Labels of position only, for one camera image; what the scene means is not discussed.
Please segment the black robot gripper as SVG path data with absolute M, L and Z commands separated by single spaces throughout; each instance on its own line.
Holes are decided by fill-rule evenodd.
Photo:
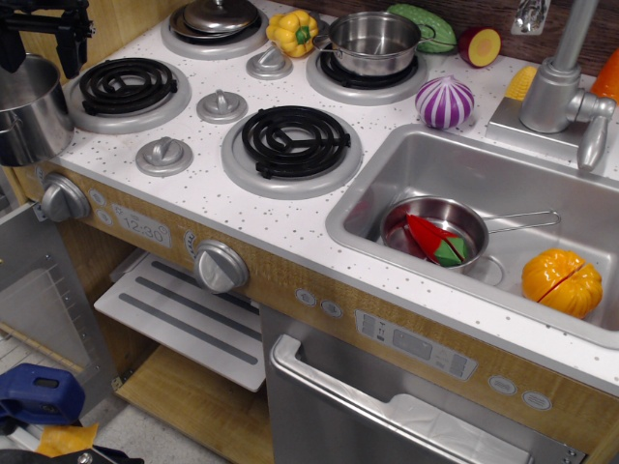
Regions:
M 88 8 L 82 0 L 2 1 L 1 67 L 15 73 L 25 60 L 18 32 L 43 33 L 56 36 L 65 77 L 78 76 L 87 61 L 87 40 L 95 33 Z

